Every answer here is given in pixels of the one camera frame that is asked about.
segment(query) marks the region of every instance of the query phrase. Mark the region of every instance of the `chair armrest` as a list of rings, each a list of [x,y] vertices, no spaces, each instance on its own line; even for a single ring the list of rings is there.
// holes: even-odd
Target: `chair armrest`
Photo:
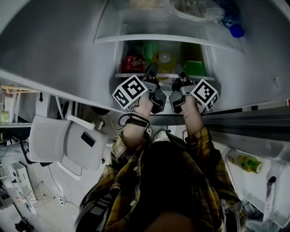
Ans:
[[[77,118],[75,116],[72,116],[72,115],[68,116],[68,120],[69,121],[73,121],[73,122],[75,122],[75,123],[77,123],[77,124],[79,124],[79,125],[81,125],[83,127],[86,127],[89,130],[94,130],[95,126],[96,126],[95,124],[89,123],[87,121],[84,121],[84,120],[82,120],[80,118]]]

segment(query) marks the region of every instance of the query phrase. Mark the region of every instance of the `blue bottle cap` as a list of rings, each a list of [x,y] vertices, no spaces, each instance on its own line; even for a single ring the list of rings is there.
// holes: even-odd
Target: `blue bottle cap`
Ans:
[[[239,24],[232,25],[230,27],[230,32],[235,38],[240,38],[245,34],[243,27]]]

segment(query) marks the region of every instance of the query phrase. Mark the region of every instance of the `power outlet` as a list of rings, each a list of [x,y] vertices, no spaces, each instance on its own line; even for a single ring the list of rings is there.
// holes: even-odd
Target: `power outlet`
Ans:
[[[65,200],[63,198],[59,197],[58,199],[59,199],[59,203],[61,205],[64,205],[65,204]]]

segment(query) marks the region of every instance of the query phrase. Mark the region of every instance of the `shirt button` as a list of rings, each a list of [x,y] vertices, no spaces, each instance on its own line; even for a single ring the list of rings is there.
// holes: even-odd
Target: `shirt button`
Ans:
[[[136,204],[136,201],[135,200],[130,203],[131,206],[133,206],[135,204]]]

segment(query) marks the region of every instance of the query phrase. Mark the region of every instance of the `chair backrest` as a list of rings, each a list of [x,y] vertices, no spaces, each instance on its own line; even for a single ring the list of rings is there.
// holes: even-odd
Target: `chair backrest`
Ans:
[[[36,115],[29,136],[29,156],[33,162],[63,160],[63,144],[71,121]]]
[[[108,136],[71,122],[64,141],[65,155],[75,164],[89,171],[98,171],[104,156]]]

